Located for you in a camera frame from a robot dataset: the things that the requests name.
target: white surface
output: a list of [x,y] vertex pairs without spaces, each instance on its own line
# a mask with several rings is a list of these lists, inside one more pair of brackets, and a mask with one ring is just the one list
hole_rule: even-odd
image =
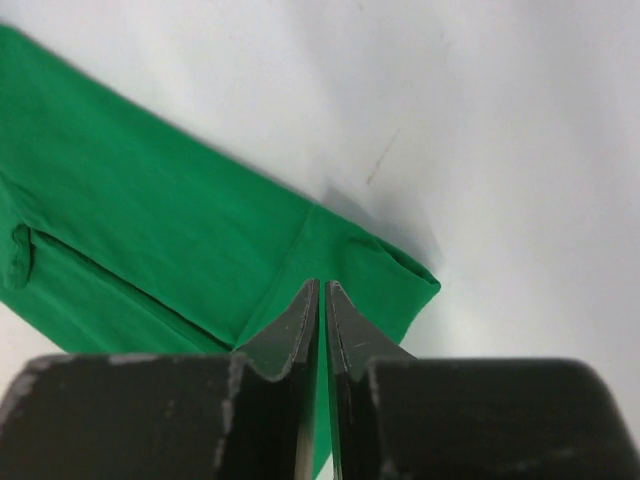
[[[0,0],[0,12],[429,263],[443,290],[412,352],[583,359],[640,438],[639,2]],[[24,348],[7,349],[16,322],[3,314],[0,383],[17,355],[50,349],[23,330]]]

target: green fabric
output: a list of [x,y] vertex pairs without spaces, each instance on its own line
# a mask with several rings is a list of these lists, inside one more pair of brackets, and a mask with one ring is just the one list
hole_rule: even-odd
[[[0,300],[67,351],[228,352],[311,277],[340,281],[400,341],[440,287],[7,27],[0,201]],[[320,358],[316,473],[330,451]]]

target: black plastic part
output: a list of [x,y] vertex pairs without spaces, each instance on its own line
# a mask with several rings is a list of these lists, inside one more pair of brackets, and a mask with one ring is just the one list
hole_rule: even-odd
[[638,479],[605,385],[564,360],[417,360],[326,287],[335,478]]
[[0,408],[0,479],[310,472],[318,282],[231,355],[44,357]]

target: green towel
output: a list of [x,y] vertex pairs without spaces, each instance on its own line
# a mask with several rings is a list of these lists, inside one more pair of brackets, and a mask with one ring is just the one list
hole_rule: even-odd
[[[71,352],[228,352],[312,277],[340,281],[400,341],[440,288],[400,250],[7,27],[0,202],[0,300]],[[315,473],[330,451],[319,365]]]

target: folded green cloth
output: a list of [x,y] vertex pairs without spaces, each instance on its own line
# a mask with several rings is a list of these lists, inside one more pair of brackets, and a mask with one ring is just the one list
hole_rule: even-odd
[[[440,288],[403,252],[7,27],[0,202],[0,300],[72,352],[228,352],[312,277],[340,281],[400,341]],[[320,352],[315,473],[330,451]]]

